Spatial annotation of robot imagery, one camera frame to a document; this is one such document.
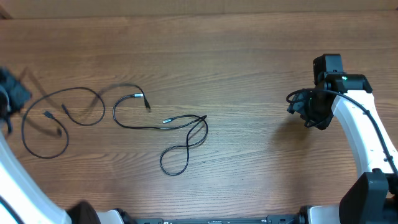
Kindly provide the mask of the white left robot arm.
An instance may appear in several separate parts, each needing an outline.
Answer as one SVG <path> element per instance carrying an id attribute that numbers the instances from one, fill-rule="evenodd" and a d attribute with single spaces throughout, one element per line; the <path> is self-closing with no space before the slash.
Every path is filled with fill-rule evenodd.
<path id="1" fill-rule="evenodd" d="M 6 138 L 12 133 L 11 116 L 19 112 L 31 93 L 6 68 L 1 68 L 1 223 L 119 223 L 117 210 L 96 212 L 86 201 L 64 210 L 53 203 L 23 168 Z"/>

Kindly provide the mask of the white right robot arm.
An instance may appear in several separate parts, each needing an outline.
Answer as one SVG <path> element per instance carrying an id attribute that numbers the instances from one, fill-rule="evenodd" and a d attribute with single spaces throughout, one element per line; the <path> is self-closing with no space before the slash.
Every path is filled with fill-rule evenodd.
<path id="1" fill-rule="evenodd" d="M 337 205 L 302 209 L 304 223 L 397 223 L 397 149 L 377 113 L 364 75 L 325 74 L 314 88 L 289 93 L 288 112 L 305 126 L 326 129 L 337 118 L 349 142 L 358 179 Z"/>

